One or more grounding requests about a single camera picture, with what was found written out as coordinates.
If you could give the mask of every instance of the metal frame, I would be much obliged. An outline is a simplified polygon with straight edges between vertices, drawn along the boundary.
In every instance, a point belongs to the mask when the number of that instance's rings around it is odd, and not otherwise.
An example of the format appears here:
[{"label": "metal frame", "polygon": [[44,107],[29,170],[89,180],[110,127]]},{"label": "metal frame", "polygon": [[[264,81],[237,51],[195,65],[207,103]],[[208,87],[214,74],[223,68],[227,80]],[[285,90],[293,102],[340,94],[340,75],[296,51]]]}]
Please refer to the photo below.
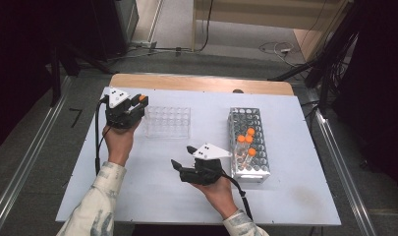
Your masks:
[{"label": "metal frame", "polygon": [[58,114],[60,113],[64,102],[67,98],[69,88],[71,87],[72,81],[70,77],[66,77],[63,85],[62,91],[63,95],[60,97],[59,101],[54,107],[48,110],[48,113],[42,122],[38,132],[33,138],[32,143],[29,146],[27,153],[22,158],[22,162],[16,170],[14,176],[12,177],[9,185],[4,190],[3,194],[0,196],[0,230],[2,229],[5,220],[11,211],[18,195],[24,186],[30,171],[35,164],[39,152],[41,151],[46,138],[48,137],[52,126],[57,120]]},{"label": "metal frame", "polygon": [[[318,100],[317,93],[315,89],[308,90],[309,98],[311,101]],[[330,155],[333,159],[333,163],[336,167],[337,173],[340,177],[340,182],[343,185],[348,201],[351,205],[351,209],[354,213],[356,220],[358,221],[359,228],[364,236],[376,236],[376,231],[373,227],[372,221],[370,220],[370,215],[368,210],[364,205],[364,201],[356,187],[355,181],[352,178],[345,159],[340,152],[339,146],[334,139],[333,132],[331,130],[328,120],[323,119],[319,110],[315,112],[315,117],[317,119],[320,130],[324,136],[326,144],[329,148]]]},{"label": "metal frame", "polygon": [[148,42],[151,42],[153,40],[153,36],[155,35],[156,24],[158,23],[159,15],[161,14],[162,5],[163,5],[163,0],[159,0],[158,7],[156,8],[155,12],[155,17],[153,18],[152,26],[150,28],[149,35],[147,38]]}]

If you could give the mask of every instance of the wrist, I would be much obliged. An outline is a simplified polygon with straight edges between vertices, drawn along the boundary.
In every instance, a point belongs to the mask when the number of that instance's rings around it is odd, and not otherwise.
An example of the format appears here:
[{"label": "wrist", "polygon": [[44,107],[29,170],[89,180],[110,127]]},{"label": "wrist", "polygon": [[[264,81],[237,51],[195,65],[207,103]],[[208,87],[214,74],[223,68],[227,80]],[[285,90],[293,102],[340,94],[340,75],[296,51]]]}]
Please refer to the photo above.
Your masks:
[{"label": "wrist", "polygon": [[128,154],[109,154],[107,161],[125,167],[128,156]]},{"label": "wrist", "polygon": [[235,204],[229,204],[229,205],[217,208],[217,211],[220,213],[223,220],[232,216],[237,210],[238,210],[238,208],[235,206]]}]

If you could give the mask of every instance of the test tube rack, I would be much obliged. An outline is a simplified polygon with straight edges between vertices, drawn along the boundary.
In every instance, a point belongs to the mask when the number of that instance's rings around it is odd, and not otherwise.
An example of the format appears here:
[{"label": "test tube rack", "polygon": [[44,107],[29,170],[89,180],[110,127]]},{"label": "test tube rack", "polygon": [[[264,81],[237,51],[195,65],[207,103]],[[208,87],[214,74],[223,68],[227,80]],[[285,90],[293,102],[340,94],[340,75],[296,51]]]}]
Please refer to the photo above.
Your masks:
[{"label": "test tube rack", "polygon": [[[265,136],[263,134],[258,108],[231,107],[228,117],[229,139],[232,150],[232,177],[243,183],[262,183],[269,175],[268,156],[266,154]],[[254,140],[251,148],[256,150],[252,162],[243,167],[243,159],[235,153],[236,140],[245,135],[249,128],[254,128]]]},{"label": "test tube rack", "polygon": [[150,139],[189,139],[190,107],[148,106],[144,132]]}]

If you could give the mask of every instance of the white table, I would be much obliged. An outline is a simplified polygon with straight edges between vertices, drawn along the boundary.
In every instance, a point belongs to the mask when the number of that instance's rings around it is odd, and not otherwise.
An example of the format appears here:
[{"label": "white table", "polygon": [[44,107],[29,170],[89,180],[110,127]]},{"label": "white table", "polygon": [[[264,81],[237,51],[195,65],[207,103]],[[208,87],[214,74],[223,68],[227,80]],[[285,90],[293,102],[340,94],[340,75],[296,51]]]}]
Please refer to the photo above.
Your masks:
[{"label": "white table", "polygon": [[[194,159],[186,146],[209,142],[228,148],[227,116],[231,106],[260,109],[271,176],[263,184],[243,184],[257,224],[340,225],[339,215],[318,161],[313,141],[296,96],[239,94],[184,90],[122,88],[149,96],[151,106],[192,108],[189,140],[154,140],[136,131],[136,141],[126,167],[116,221],[156,224],[220,224],[220,215],[199,190],[180,181],[173,158],[184,166]],[[99,127],[105,124],[104,106]],[[57,221],[65,221],[83,198],[94,176],[94,122],[70,179]],[[101,161],[106,160],[103,145]],[[229,172],[229,160],[222,160]],[[235,202],[243,208],[239,193]]]}]

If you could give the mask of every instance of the white sleeve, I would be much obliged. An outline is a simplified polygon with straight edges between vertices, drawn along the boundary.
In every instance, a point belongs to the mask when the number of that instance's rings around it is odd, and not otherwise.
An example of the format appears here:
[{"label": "white sleeve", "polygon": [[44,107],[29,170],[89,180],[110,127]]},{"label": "white sleeve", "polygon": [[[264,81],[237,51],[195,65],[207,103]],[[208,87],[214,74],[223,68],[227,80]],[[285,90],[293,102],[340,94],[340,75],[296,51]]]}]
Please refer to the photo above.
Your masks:
[{"label": "white sleeve", "polygon": [[231,236],[268,236],[241,209],[223,220],[223,224]]},{"label": "white sleeve", "polygon": [[57,236],[113,235],[116,199],[125,174],[125,167],[104,162],[94,183]]}]

